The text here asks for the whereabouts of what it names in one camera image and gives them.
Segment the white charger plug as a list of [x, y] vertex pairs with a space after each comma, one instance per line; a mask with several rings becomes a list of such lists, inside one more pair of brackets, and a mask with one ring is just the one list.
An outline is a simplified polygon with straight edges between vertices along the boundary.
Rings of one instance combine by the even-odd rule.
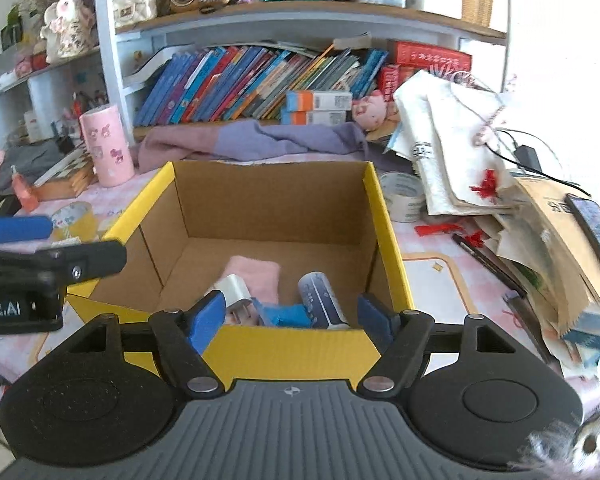
[[225, 324], [257, 326], [259, 315], [252, 303], [246, 282], [237, 274], [227, 274], [216, 281], [208, 292], [220, 292], [225, 300]]

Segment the yellow tape roll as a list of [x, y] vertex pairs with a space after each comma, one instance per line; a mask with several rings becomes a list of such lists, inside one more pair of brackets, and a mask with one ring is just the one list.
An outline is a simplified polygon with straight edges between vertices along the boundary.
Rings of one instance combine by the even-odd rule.
[[73, 202], [56, 210], [50, 220], [53, 231], [50, 236], [55, 242], [78, 238], [81, 242], [96, 240], [98, 223], [92, 205]]

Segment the blue wrapper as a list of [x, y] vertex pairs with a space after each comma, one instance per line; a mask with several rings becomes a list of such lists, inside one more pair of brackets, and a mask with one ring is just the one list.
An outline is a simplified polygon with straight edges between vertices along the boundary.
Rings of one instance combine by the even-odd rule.
[[264, 304], [253, 298], [261, 324], [266, 327], [280, 328], [311, 328], [312, 320], [303, 304], [280, 306], [279, 304]]

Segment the pink spray bottle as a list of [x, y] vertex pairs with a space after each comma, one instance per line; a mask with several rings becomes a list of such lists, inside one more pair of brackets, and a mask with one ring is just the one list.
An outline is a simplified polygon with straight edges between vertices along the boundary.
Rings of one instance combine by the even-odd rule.
[[30, 214], [40, 204], [38, 196], [35, 195], [33, 188], [31, 188], [31, 185], [23, 175], [20, 174], [15, 165], [10, 166], [10, 170], [12, 170], [12, 190], [18, 198], [21, 208]]

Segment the pink checkered tablecloth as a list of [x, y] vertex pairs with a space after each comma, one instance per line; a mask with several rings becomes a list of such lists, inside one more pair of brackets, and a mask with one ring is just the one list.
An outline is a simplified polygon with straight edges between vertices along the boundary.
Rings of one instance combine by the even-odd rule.
[[[103, 188], [94, 184], [80, 199], [93, 206], [97, 218], [111, 224], [123, 214], [125, 208], [145, 199], [151, 182], [156, 177], [155, 172], [149, 171], [147, 174], [138, 174], [117, 188]], [[534, 347], [524, 331], [524, 324], [504, 300], [504, 286], [462, 252], [457, 244], [445, 240], [441, 252], [410, 252], [404, 255], [403, 263], [416, 306], [431, 314], [436, 321], [458, 323], [466, 314], [480, 312], [497, 322], [526, 348]], [[92, 318], [97, 309], [88, 302], [71, 298], [67, 301], [65, 312], [68, 316], [66, 325], [58, 332], [0, 336], [1, 378], [14, 382]], [[223, 377], [228, 377], [233, 372], [250, 371], [248, 360], [257, 359], [262, 354], [249, 348], [256, 341], [257, 334], [256, 330], [245, 333], [224, 330], [211, 345], [207, 354], [215, 362], [222, 364]], [[306, 355], [309, 363], [298, 365], [296, 369], [306, 370], [315, 377], [323, 375], [326, 370], [350, 370], [354, 379], [360, 378], [363, 365], [376, 356], [376, 351], [361, 336], [354, 336], [347, 339], [346, 346], [354, 350], [355, 355], [351, 359], [345, 359], [335, 349], [338, 340], [336, 336], [320, 339], [319, 343], [327, 354], [322, 364], [314, 363], [317, 354], [310, 351]], [[592, 412], [600, 405], [600, 363], [593, 363], [591, 367], [585, 368], [576, 362], [569, 362], [559, 367], [559, 370], [570, 386], [579, 393], [586, 412]]]

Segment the pink sponge cloth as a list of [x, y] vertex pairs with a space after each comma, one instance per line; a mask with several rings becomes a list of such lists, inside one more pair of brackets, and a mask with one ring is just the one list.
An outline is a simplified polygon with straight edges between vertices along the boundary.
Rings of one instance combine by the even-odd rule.
[[280, 265], [274, 261], [258, 260], [244, 256], [230, 257], [221, 278], [230, 274], [239, 276], [251, 296], [265, 304], [278, 304]]

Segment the black pen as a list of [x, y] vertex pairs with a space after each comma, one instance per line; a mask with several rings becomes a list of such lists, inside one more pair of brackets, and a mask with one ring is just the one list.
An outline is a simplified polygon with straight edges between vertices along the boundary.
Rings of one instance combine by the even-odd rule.
[[527, 292], [526, 290], [519, 284], [512, 276], [499, 268], [495, 263], [492, 262], [483, 252], [471, 245], [469, 240], [466, 240], [465, 237], [460, 236], [460, 234], [453, 234], [452, 240], [454, 243], [460, 246], [465, 252], [471, 255], [478, 263], [480, 263], [486, 270], [488, 270], [491, 274], [493, 274], [496, 278], [498, 278], [506, 287], [508, 287], [513, 292], [516, 292], [519, 297], [526, 298]]

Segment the yellow cardboard box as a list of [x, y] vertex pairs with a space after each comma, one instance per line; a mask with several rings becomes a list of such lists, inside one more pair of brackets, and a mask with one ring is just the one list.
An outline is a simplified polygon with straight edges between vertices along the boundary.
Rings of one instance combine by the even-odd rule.
[[186, 310], [235, 256], [279, 267], [277, 301], [299, 301], [298, 283], [324, 273], [349, 321], [369, 292], [388, 307], [412, 296], [375, 168], [368, 162], [238, 166], [169, 162], [109, 230], [128, 253], [123, 271], [70, 289], [84, 321], [114, 313], [138, 322]]

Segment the pink cylindrical container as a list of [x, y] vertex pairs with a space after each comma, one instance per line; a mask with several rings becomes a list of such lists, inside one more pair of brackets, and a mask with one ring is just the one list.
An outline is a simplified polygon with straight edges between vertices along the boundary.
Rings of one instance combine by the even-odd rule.
[[106, 188], [134, 177], [134, 165], [117, 105], [92, 108], [79, 118], [99, 183]]

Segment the pink purple cloth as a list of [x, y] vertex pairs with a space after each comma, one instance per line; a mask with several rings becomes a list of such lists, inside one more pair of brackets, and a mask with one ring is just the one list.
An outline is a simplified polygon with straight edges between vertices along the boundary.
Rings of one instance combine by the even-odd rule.
[[148, 130], [142, 142], [132, 148], [132, 161], [148, 172], [193, 156], [210, 159], [256, 162], [287, 155], [321, 153], [358, 154], [381, 171], [412, 174], [412, 163], [368, 144], [365, 133], [354, 122], [336, 126], [268, 125], [253, 119], [224, 125], [169, 126]]

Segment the stack of papers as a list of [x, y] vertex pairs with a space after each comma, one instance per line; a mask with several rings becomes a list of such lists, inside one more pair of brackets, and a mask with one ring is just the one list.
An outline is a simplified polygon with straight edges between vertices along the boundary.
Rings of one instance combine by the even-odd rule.
[[502, 94], [420, 70], [393, 102], [400, 122], [389, 146], [413, 164], [426, 213], [473, 218], [526, 290], [562, 370], [600, 373], [600, 267], [564, 201], [577, 185], [515, 154]]

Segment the orange white box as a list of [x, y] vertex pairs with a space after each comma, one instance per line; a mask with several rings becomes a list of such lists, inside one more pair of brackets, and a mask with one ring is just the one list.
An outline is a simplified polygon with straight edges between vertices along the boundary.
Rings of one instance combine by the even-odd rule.
[[347, 91], [294, 90], [286, 93], [286, 112], [347, 112], [352, 107]]
[[336, 126], [347, 121], [347, 113], [342, 110], [309, 110], [308, 112], [287, 112], [280, 114], [282, 125], [308, 126], [323, 125]]

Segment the orange white box upper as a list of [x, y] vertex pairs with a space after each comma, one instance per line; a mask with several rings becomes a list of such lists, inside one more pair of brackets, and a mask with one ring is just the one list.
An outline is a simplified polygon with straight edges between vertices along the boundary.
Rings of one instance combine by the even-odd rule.
[[286, 93], [286, 112], [347, 112], [352, 107], [347, 91], [294, 90]]

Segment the white quilted handbag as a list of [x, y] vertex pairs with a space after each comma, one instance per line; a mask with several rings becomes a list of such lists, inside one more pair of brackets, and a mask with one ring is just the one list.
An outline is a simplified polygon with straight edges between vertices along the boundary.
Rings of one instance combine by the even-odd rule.
[[112, 0], [117, 28], [147, 22], [157, 17], [156, 0]]

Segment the red book stack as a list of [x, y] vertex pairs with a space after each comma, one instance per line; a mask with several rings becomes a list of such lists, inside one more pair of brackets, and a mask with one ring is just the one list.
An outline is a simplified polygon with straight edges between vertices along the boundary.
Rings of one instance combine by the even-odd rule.
[[391, 102], [396, 89], [419, 70], [446, 76], [469, 73], [471, 67], [470, 54], [433, 44], [391, 40], [388, 43], [388, 58], [379, 71], [378, 90], [386, 102]]

